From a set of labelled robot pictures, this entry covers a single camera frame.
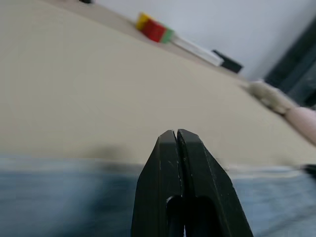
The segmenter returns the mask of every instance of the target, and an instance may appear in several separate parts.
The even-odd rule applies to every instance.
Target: red block
[[[142,30],[144,35],[146,35],[149,39],[155,42],[160,42],[165,31],[166,31],[166,28],[163,25],[159,24],[158,22],[152,19],[149,19],[146,22]]]

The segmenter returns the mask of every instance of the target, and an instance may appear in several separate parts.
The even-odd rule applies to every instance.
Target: beige table surface
[[[224,166],[315,162],[230,74],[46,2],[0,4],[3,154],[144,163],[185,128]]]

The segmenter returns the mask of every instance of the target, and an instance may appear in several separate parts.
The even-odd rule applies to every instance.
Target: white wall
[[[96,0],[129,19],[144,11],[263,77],[316,16],[315,0]]]

